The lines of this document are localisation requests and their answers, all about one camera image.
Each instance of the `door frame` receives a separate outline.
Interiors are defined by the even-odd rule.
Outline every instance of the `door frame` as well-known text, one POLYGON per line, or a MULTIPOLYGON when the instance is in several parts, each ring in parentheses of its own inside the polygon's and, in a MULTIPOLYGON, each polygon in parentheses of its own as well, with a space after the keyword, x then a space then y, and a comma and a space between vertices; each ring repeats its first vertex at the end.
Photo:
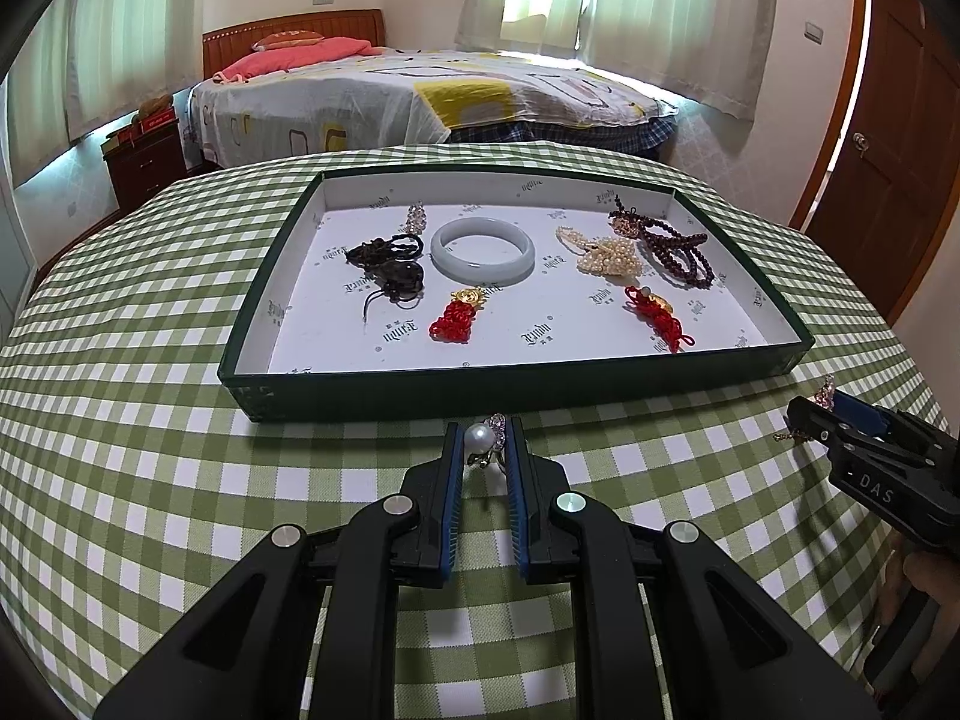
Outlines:
POLYGON ((853 0, 850 40, 847 42, 847 58, 843 64, 843 74, 840 76, 840 88, 837 90, 837 99, 833 104, 833 113, 827 123, 827 134, 824 135, 820 153, 817 154, 817 161, 813 163, 813 170, 810 170, 810 177, 806 186, 803 187, 803 194, 800 195, 797 208, 790 218, 790 226, 795 230, 803 227, 803 223, 813 207, 813 202, 817 199, 820 186, 823 186, 824 179, 827 177, 830 158, 833 156, 837 141, 840 140, 843 119, 847 117, 847 109, 850 107, 850 100, 853 97, 853 84, 856 82, 856 67, 860 60, 860 47, 863 44, 866 15, 867 0, 853 0))
MULTIPOLYGON (((850 107, 850 100, 853 96, 853 82, 856 79, 860 47, 863 43, 863 33, 866 26, 864 23, 866 1, 867 0, 853 0, 850 42, 847 44, 847 58, 844 62, 843 74, 840 79, 840 88, 837 92, 836 103, 834 103, 833 114, 830 116, 830 121, 827 124, 827 134, 824 135, 824 143, 820 146, 817 161, 814 163, 809 180, 803 188, 803 194, 800 195, 800 201, 797 203, 793 217, 790 218, 790 226, 796 230, 799 230, 803 226, 810 209, 813 207, 814 200, 824 183, 824 179, 827 177, 827 167, 829 166, 830 158, 833 156, 837 141, 840 139, 843 120, 846 118, 847 109, 850 107)), ((960 170, 957 170, 957 175, 954 177, 947 203, 944 205, 940 220, 933 231, 933 235, 930 237, 926 250, 923 252, 923 257, 920 257, 920 261, 917 263, 913 275, 910 276, 910 280, 904 287, 904 291, 899 298, 896 299, 896 303, 890 311, 890 316, 887 317, 887 323, 891 327, 904 312, 904 309, 910 302, 910 298, 913 298, 914 293, 920 288, 920 282, 923 282, 923 276, 926 276, 926 272, 933 264, 933 260, 937 255, 937 251, 940 249, 944 236, 947 234, 947 228, 949 228, 953 220, 953 215, 956 213, 958 205, 960 205, 960 170)))

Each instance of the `jewelry tray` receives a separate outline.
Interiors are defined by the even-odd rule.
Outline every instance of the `jewelry tray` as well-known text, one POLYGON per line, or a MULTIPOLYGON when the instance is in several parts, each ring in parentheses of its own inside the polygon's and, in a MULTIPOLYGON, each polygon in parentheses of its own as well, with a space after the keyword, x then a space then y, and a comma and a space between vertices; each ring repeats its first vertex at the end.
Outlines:
MULTIPOLYGON (((458 257, 512 259, 507 242, 450 242, 458 257)), ((517 413, 712 389, 780 375, 813 337, 750 258, 680 191, 579 172, 529 167, 416 165, 325 172, 283 223, 241 306, 218 374, 254 421, 330 421, 517 413), (680 234, 706 232, 715 274, 688 287, 638 245, 636 278, 583 274, 556 237, 614 235, 608 213, 665 220, 680 234), (407 210, 426 210, 424 292, 419 301, 373 298, 378 289, 344 251, 401 231, 407 210), (427 328, 464 285, 432 265, 430 239, 465 215, 516 223, 533 240, 525 280, 488 290, 468 343, 427 328), (667 300, 693 347, 671 354, 628 306, 624 287, 667 300)))

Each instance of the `nightstand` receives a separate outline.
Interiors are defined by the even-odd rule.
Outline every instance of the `nightstand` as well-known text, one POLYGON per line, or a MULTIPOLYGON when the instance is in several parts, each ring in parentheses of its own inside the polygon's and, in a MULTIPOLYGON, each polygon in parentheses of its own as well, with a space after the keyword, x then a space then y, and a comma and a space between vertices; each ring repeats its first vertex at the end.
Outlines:
POLYGON ((122 215, 135 211, 160 190, 186 178, 184 146, 176 119, 104 154, 122 215))

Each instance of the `checkered tablecloth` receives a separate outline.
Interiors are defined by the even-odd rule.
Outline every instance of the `checkered tablecloth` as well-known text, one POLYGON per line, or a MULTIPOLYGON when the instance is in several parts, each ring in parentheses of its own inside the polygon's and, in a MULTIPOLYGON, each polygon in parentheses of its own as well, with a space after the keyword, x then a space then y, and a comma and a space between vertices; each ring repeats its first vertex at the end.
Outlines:
MULTIPOLYGON (((0 350, 0 604, 76 714, 90 715, 272 526, 344 523, 438 456, 438 419, 253 425, 216 368, 261 258, 318 170, 443 160, 679 187, 767 272, 816 337, 789 376, 523 420, 575 488, 648 526, 693 518, 830 654, 853 660, 887 530, 827 483, 816 445, 774 432, 787 401, 827 372, 943 424, 860 291, 807 238, 670 167, 549 143, 405 146, 176 183, 67 255, 0 350)), ((452 581, 402 591, 397 717, 572 717, 569 595, 527 587, 511 567, 504 493, 496 471, 467 474, 452 581)))

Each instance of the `pink pillow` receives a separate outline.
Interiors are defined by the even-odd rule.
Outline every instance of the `pink pillow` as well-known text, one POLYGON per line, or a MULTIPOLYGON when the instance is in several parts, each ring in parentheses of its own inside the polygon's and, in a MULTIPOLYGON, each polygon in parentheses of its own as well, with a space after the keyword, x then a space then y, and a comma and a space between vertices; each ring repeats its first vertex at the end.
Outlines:
POLYGON ((222 70, 225 79, 243 80, 254 79, 256 76, 265 76, 277 70, 292 70, 295 68, 315 65, 318 62, 333 62, 345 59, 348 56, 376 56, 379 49, 370 45, 368 40, 356 38, 326 38, 313 46, 296 46, 291 49, 272 49, 268 52, 253 52, 240 58, 232 65, 222 70))
POLYGON ((255 52, 270 52, 275 49, 291 49, 294 46, 315 46, 323 40, 319 32, 309 29, 288 29, 285 32, 274 32, 265 38, 260 38, 250 48, 255 52))

